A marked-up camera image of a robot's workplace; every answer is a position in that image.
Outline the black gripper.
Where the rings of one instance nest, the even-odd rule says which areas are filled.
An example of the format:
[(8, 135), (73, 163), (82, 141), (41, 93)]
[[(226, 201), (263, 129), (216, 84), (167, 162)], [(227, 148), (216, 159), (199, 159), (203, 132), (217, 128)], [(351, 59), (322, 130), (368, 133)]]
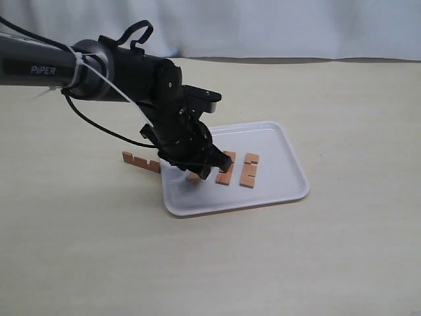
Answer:
[(182, 171), (206, 180), (213, 167), (228, 172), (232, 158), (214, 144), (210, 130), (200, 121), (209, 103), (196, 98), (148, 104), (139, 108), (148, 119), (139, 133), (158, 150), (158, 156)]

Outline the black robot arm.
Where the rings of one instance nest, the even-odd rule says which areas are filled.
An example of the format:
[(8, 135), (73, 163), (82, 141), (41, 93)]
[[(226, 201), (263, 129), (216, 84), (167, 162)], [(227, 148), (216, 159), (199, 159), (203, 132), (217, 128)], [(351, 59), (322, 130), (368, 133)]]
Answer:
[(1, 84), (59, 88), (68, 101), (132, 102), (145, 116), (140, 133), (147, 147), (172, 166), (206, 179), (212, 168), (232, 164), (200, 120), (221, 95), (183, 84), (180, 67), (139, 48), (105, 38), (58, 48), (1, 34)]

